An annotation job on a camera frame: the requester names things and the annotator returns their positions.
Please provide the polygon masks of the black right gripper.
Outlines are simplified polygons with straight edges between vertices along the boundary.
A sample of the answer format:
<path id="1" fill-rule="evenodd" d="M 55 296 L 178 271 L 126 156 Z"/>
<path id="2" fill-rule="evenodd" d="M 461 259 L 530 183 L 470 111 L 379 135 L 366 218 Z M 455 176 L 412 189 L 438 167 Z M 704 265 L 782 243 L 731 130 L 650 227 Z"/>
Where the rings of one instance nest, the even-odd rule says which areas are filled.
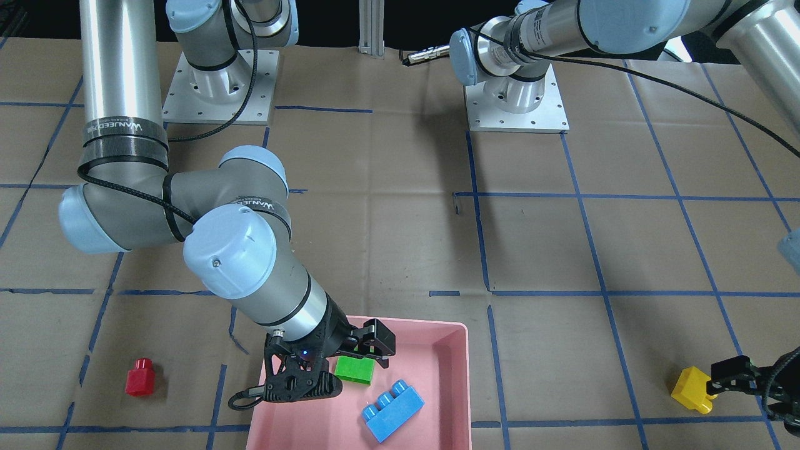
<path id="1" fill-rule="evenodd" d="M 289 341 L 268 335 L 264 346 L 263 401 L 290 403 L 338 396 L 343 382 L 329 371 L 329 357 L 373 359 L 388 368 L 396 354 L 396 336 L 377 318 L 354 327 L 329 299 L 322 321 L 309 335 Z"/>

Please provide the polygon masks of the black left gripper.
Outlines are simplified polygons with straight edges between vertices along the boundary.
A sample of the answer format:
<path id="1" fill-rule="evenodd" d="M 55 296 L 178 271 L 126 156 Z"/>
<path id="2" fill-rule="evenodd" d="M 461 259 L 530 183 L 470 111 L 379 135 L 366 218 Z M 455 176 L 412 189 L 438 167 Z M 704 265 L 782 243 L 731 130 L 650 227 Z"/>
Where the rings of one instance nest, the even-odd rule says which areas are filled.
<path id="1" fill-rule="evenodd" d="M 783 423 L 786 432 L 799 436 L 799 348 L 782 355 L 772 365 L 756 367 L 748 356 L 735 356 L 711 364 L 706 394 L 740 391 L 760 396 L 769 421 Z"/>

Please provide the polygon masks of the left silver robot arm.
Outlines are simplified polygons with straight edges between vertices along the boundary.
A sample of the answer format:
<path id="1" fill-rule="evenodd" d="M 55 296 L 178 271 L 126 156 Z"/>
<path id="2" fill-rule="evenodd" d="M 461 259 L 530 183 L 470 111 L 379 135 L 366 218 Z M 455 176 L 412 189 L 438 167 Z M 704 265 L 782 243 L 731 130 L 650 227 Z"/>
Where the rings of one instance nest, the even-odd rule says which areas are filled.
<path id="1" fill-rule="evenodd" d="M 551 62 L 614 68 L 677 89 L 749 123 L 798 158 L 798 148 L 745 114 L 688 88 L 632 69 L 568 59 L 591 49 L 601 54 L 634 54 L 684 34 L 702 31 L 717 48 L 728 49 L 792 127 L 798 139 L 798 12 L 794 1 L 521 1 L 512 16 L 458 29 L 449 44 L 399 53 L 404 66 L 448 57 L 466 91 L 483 86 L 478 102 L 488 111 L 525 118 L 548 99 L 545 81 Z M 712 365 L 702 395 L 740 391 L 761 397 L 770 421 L 783 423 L 798 438 L 798 348 L 768 367 L 734 357 Z"/>

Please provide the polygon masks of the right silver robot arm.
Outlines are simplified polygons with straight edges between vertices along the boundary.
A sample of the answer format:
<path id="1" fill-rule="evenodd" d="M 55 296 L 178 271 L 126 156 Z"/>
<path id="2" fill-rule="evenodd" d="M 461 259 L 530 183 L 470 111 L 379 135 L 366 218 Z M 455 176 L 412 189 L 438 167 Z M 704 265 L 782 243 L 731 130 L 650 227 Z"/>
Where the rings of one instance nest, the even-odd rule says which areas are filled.
<path id="1" fill-rule="evenodd" d="M 236 146 L 215 168 L 207 139 L 168 136 L 158 86 L 151 1 L 82 1 L 86 122 L 80 185 L 58 206 L 66 239 L 88 254 L 182 243 L 189 270 L 266 332 L 265 381 L 229 399 L 233 410 L 339 395 L 329 358 L 372 359 L 382 368 L 396 338 L 378 319 L 354 326 L 291 248 L 283 164 L 263 146 Z"/>

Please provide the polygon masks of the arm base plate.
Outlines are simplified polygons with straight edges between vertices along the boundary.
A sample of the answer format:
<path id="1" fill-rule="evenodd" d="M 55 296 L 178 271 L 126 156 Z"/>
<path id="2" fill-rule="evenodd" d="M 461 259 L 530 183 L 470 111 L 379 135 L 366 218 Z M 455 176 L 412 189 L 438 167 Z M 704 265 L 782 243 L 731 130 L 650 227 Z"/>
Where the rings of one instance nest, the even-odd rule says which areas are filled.
<path id="1" fill-rule="evenodd" d="M 566 133 L 571 128 L 548 61 L 466 86 L 464 99 L 472 131 Z"/>
<path id="2" fill-rule="evenodd" d="M 280 56 L 277 49 L 257 52 L 256 79 L 251 96 L 245 101 L 253 67 L 250 49 L 240 51 L 230 66 L 218 71 L 200 71 L 181 54 L 162 107 L 163 119 L 168 123 L 223 124 L 245 104 L 237 125 L 267 125 Z"/>

